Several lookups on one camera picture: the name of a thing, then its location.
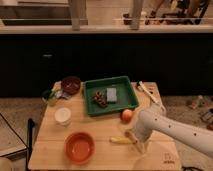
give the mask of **apple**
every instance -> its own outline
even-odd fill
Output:
[[[129,123],[132,120],[133,117],[133,111],[130,109],[125,109],[122,113],[121,113],[121,120],[124,123]]]

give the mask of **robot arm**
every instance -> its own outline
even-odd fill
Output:
[[[139,141],[145,142],[157,130],[213,158],[213,132],[171,120],[164,112],[162,106],[152,104],[139,113],[132,129]]]

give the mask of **paper cup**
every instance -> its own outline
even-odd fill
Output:
[[[70,111],[70,109],[68,109],[66,107],[58,109],[55,112],[55,120],[60,125],[63,125],[63,126],[69,125],[69,123],[71,121],[71,111]]]

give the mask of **orange bowl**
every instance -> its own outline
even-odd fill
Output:
[[[94,150],[94,140],[88,133],[76,132],[66,139],[65,153],[73,164],[82,165],[87,163]]]
[[[68,76],[62,79],[61,88],[69,94],[76,94],[81,87],[81,80],[76,76]]]

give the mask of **brown food item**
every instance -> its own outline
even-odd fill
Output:
[[[92,97],[93,101],[97,103],[100,107],[105,108],[107,107],[106,97],[100,91],[96,91],[95,95]]]
[[[213,123],[208,124],[206,128],[210,131],[213,131]]]

